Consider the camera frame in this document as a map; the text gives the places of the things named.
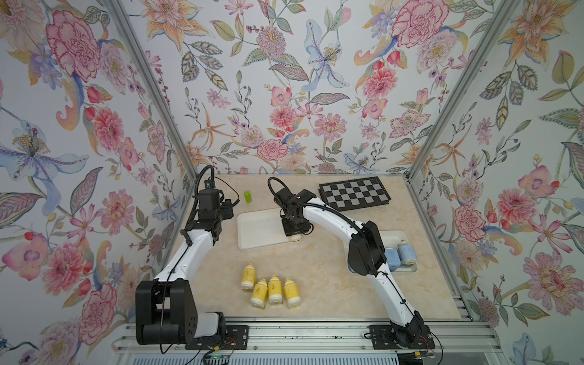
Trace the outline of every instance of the marble tabletop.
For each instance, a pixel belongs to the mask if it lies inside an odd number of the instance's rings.
[[[317,196],[321,183],[355,178],[343,175],[278,177],[293,193],[307,189]],[[237,189],[241,202],[234,208],[235,217],[223,221],[219,241],[204,258],[196,277],[189,278],[199,312],[221,311],[231,317],[387,317],[387,311],[369,281],[347,269],[342,241],[318,225],[312,234],[303,236],[300,243],[240,250],[237,215],[277,206],[267,188],[266,175],[221,175],[221,178]],[[380,179],[391,196],[389,204],[349,210],[344,214],[362,222],[374,221],[380,231],[403,231],[416,250],[419,269],[416,273],[395,277],[400,289],[422,318],[460,318],[403,178],[380,176]],[[235,200],[233,191],[223,182],[216,180],[216,184],[226,198]],[[251,203],[245,202],[246,190],[251,192]],[[177,250],[178,246],[175,244],[173,249]],[[301,305],[288,309],[285,304],[270,305],[266,301],[264,309],[251,306],[251,292],[239,287],[242,272],[249,263],[255,266],[258,280],[269,280],[274,274],[282,282],[287,277],[293,279],[298,285]]]

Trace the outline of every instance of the floral wallpaper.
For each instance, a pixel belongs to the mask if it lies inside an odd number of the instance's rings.
[[[361,174],[408,171],[497,3],[124,6],[195,165]]]
[[[414,180],[471,311],[516,365],[584,361],[583,13],[522,1]]]
[[[0,363],[108,363],[190,179],[101,1],[0,1],[0,60]]]

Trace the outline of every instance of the yellow bottle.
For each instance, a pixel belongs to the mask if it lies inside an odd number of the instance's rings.
[[[282,282],[276,275],[272,276],[267,285],[268,299],[271,304],[282,304]]]
[[[266,279],[262,279],[258,281],[255,288],[253,288],[253,294],[251,299],[249,300],[252,305],[256,307],[263,308],[266,304],[264,303],[267,296],[267,281]]]
[[[253,264],[245,266],[244,275],[241,279],[241,289],[243,290],[253,290],[253,285],[255,284],[255,268]]]
[[[298,293],[298,287],[292,279],[286,279],[284,283],[284,293],[286,294],[286,300],[288,307],[294,307],[300,304],[300,294]]]

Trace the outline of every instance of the chessboard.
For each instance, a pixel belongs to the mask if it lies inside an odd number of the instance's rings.
[[[391,200],[378,177],[319,185],[322,201],[343,211],[388,204]]]

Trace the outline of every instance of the white bottle cap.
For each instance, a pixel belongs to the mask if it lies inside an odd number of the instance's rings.
[[[256,306],[256,307],[263,308],[266,306],[266,304],[263,302],[263,300],[260,300],[260,299],[254,298],[254,297],[251,297],[249,299],[249,301],[252,303],[253,306]]]
[[[271,304],[282,304],[282,294],[272,294],[269,299]]]
[[[253,290],[253,283],[251,281],[242,281],[241,289],[243,290]]]
[[[290,298],[288,299],[288,307],[292,308],[295,307],[296,305],[300,304],[300,297],[294,297],[294,298]]]

